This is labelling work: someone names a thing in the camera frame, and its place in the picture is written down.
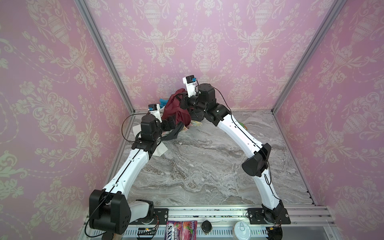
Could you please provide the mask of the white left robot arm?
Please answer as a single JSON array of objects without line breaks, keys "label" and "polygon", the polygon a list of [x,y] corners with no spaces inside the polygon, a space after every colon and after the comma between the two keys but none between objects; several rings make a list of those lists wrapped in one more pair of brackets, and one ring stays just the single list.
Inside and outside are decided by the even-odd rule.
[{"label": "white left robot arm", "polygon": [[162,119],[159,111],[150,111],[141,120],[141,131],[133,141],[130,154],[116,175],[89,197],[87,228],[99,230],[103,240],[120,240],[130,223],[137,220],[158,221],[152,201],[128,202],[128,194],[140,171],[162,141]]}]

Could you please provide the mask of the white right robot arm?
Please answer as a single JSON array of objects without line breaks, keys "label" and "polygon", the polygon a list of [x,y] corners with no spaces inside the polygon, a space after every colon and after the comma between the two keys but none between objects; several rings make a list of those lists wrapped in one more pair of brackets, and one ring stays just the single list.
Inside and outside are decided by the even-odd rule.
[{"label": "white right robot arm", "polygon": [[187,93],[181,98],[182,109],[203,113],[204,119],[221,129],[243,150],[247,159],[242,169],[251,176],[262,198],[262,214],[267,223],[290,224],[291,220],[283,201],[274,189],[269,157],[272,147],[258,141],[233,116],[229,107],[219,104],[216,88],[210,84],[186,83]]}]

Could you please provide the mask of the maroon cloth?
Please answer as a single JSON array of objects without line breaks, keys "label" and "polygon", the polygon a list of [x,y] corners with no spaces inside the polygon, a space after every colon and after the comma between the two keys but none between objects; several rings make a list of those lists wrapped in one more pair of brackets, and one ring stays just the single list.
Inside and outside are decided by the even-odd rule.
[{"label": "maroon cloth", "polygon": [[180,107],[180,101],[184,94],[187,94],[187,91],[184,88],[181,88],[170,96],[167,104],[165,105],[162,120],[165,120],[170,116],[174,116],[176,124],[182,122],[185,127],[190,125],[192,120],[190,113],[188,110],[184,110]]}]

